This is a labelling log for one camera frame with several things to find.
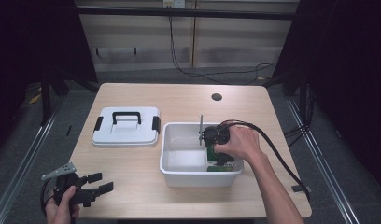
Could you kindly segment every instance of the white plastic tub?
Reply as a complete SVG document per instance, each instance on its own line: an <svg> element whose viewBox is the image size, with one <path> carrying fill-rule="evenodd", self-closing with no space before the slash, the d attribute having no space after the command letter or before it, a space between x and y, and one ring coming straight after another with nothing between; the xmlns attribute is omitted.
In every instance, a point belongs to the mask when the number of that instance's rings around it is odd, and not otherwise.
<svg viewBox="0 0 381 224"><path fill-rule="evenodd" d="M243 160L235 159L230 172L207 172L205 144L200 146L196 122L171 122L163 127L160 168L170 187L229 187L243 173ZM203 130L217 123L205 123Z"/></svg>

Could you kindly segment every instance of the gray floor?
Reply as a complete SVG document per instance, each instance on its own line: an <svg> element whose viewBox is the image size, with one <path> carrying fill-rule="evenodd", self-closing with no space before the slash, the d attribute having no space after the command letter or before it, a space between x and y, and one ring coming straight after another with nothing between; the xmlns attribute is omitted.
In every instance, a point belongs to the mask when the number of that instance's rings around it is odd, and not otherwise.
<svg viewBox="0 0 381 224"><path fill-rule="evenodd" d="M197 72L219 72L228 69L235 71L236 68L200 68L197 69ZM231 74L227 77L214 75L211 77L224 83L239 85L249 82L255 76L255 73L251 73L246 75ZM269 74L268 72L263 75L260 73L260 76L268 77ZM187 77L175 69L99 73L99 80L101 83L215 83L201 77ZM257 79L252 84L258 85L263 81ZM38 201L39 191L42 186L40 176L68 162L95 97L95 93L84 90L74 83L68 83L68 85L71 87L71 91L63 99L63 105L57 114L49 135L29 174L26 175L21 190L7 214L5 223L46 222L40 212ZM287 98L282 94L281 86L274 85L268 91L283 132L296 127L295 119L289 110ZM0 197L5 192L11 177L16 173L28 147L32 144L33 136L38 132L41 112L40 101L33 105L25 102L13 125L12 135L2 145L0 150ZM381 223L381 188L354 158L346 141L337 137L330 119L318 106L315 108L311 130L320 145L325 159L354 208L360 223ZM288 142L291 142L294 137L289 138ZM313 190L310 201L313 215L306 218L305 223L346 223L305 141L301 138L290 148L290 151L301 180ZM266 223L266 219L260 218L253 222ZM117 223L117 220L81 219L78 223ZM158 223L158 221L127 220L123 223ZM164 221L164 223L185 223L185 221Z"/></svg>

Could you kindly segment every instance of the black handle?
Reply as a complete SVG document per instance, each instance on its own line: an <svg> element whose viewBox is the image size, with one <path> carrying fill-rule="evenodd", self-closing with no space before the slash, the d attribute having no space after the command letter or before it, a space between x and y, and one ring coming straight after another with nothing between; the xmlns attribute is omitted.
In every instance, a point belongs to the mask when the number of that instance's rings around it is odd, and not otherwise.
<svg viewBox="0 0 381 224"><path fill-rule="evenodd" d="M112 119L114 120L114 124L117 124L116 116L137 116L138 124L141 124L141 114L140 112L113 112Z"/></svg>

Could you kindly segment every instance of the hand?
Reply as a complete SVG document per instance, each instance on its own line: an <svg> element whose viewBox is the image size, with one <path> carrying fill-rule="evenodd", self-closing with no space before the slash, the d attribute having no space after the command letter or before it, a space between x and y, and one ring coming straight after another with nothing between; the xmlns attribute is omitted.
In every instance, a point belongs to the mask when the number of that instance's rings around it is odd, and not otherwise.
<svg viewBox="0 0 381 224"><path fill-rule="evenodd" d="M261 151L259 135L256 131L248 127L229 127L230 139L225 145L214 146L215 152L226 153L234 158L243 159L250 162L255 156L264 157Z"/></svg>
<svg viewBox="0 0 381 224"><path fill-rule="evenodd" d="M74 196L76 191L75 186L71 186L63 195L60 205L57 206L54 198L50 198L46 204L46 216L48 218L48 224L69 224L71 223L71 213L69 211L69 201ZM72 207L72 217L78 218L79 205L76 204Z"/></svg>

